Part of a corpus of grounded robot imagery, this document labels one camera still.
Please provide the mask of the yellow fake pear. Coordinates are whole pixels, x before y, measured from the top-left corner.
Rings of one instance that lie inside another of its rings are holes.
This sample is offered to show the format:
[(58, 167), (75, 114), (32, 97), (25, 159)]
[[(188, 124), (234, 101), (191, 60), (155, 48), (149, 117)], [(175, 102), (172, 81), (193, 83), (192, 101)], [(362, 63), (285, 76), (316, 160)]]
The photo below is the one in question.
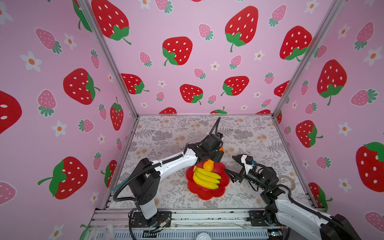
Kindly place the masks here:
[(215, 162), (212, 160), (207, 160), (204, 162), (203, 169), (207, 172), (212, 172), (215, 168)]

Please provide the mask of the yellow fake banana bunch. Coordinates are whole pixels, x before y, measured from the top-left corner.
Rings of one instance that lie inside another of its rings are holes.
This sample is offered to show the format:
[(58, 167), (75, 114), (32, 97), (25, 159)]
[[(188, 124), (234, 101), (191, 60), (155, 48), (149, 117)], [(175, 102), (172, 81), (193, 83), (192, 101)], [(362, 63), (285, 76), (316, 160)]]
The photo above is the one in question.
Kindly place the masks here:
[(202, 168), (194, 167), (193, 169), (194, 182), (206, 189), (216, 190), (219, 188), (222, 177), (213, 172), (207, 172)]

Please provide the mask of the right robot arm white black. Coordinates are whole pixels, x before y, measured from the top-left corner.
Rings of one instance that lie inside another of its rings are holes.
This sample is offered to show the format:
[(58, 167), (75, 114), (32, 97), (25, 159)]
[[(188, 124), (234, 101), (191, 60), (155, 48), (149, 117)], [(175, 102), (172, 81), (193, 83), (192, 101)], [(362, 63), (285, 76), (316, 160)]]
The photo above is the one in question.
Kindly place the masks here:
[(271, 167), (253, 163), (248, 155), (232, 156), (242, 166), (239, 173), (225, 170), (235, 183), (248, 181), (261, 192), (267, 204), (262, 219), (270, 226), (284, 225), (308, 240), (359, 240), (351, 223), (342, 215), (331, 216), (295, 201), (289, 187), (279, 184), (277, 173)]

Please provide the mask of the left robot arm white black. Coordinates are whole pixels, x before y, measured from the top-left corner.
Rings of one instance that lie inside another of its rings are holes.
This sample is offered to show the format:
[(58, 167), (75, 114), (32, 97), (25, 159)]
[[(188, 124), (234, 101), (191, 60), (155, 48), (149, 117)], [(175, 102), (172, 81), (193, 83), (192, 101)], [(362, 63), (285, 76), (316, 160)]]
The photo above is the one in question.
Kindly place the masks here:
[(220, 120), (217, 119), (203, 140), (186, 144), (182, 152), (157, 161), (140, 160), (131, 175), (113, 189), (113, 201), (132, 201), (146, 221), (146, 226), (153, 225), (159, 217), (154, 198), (162, 179), (207, 160), (220, 163), (224, 155), (220, 150), (223, 146), (223, 134), (218, 132)]

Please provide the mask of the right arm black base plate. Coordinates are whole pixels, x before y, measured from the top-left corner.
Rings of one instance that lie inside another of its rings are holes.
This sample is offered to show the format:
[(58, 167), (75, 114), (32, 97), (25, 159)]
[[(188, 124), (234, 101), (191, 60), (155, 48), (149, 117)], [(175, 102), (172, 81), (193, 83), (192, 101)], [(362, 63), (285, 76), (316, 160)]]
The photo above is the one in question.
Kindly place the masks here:
[(268, 211), (249, 211), (249, 218), (247, 221), (251, 223), (252, 227), (266, 227), (276, 225), (274, 215)]

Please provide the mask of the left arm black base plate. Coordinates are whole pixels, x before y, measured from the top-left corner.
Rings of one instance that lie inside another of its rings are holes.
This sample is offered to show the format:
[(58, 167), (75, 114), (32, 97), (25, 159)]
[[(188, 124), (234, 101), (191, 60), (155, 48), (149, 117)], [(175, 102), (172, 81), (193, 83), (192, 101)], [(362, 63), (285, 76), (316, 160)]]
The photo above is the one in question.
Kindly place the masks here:
[(133, 228), (163, 228), (170, 227), (172, 212), (158, 212), (150, 219), (146, 219), (141, 212), (134, 212), (131, 218), (131, 227)]

